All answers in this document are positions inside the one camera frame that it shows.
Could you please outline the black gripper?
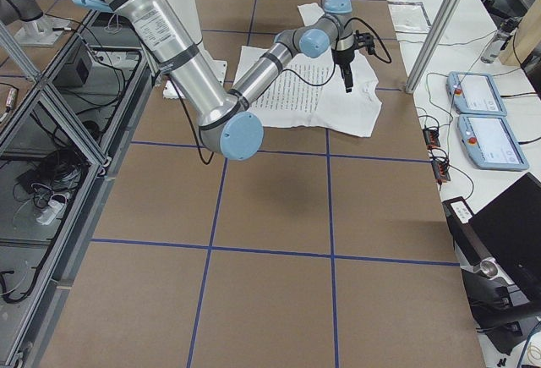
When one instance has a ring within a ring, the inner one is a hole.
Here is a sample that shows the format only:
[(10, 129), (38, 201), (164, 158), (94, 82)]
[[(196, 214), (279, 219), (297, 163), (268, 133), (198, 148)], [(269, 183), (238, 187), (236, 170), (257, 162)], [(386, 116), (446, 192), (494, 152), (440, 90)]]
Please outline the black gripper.
[(335, 65), (338, 65), (341, 70), (341, 76), (344, 83), (346, 93), (350, 93), (353, 88), (352, 70), (350, 67), (353, 61), (353, 49), (332, 50), (332, 58)]

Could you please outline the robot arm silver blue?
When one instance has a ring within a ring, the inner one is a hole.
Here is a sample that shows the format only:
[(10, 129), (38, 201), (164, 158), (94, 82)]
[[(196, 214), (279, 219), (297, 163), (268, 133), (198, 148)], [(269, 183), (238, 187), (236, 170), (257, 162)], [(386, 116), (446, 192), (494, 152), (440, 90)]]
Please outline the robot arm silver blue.
[(264, 127), (250, 105), (261, 97), (299, 53), (317, 58), (332, 50), (352, 89), (351, 0), (325, 0), (324, 13), (309, 26), (279, 33), (274, 44), (226, 91), (199, 46), (167, 0), (73, 0), (87, 8), (126, 18), (141, 43), (199, 114), (199, 140), (230, 160), (246, 160), (260, 148)]

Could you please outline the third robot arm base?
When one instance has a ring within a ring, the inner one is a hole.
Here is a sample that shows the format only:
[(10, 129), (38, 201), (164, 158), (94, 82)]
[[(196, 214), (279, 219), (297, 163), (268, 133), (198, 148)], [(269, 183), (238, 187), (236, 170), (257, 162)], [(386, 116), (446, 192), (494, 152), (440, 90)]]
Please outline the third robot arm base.
[(1, 0), (1, 22), (11, 25), (16, 21), (22, 27), (14, 39), (23, 47), (52, 47), (71, 26), (69, 19), (46, 16), (36, 0)]

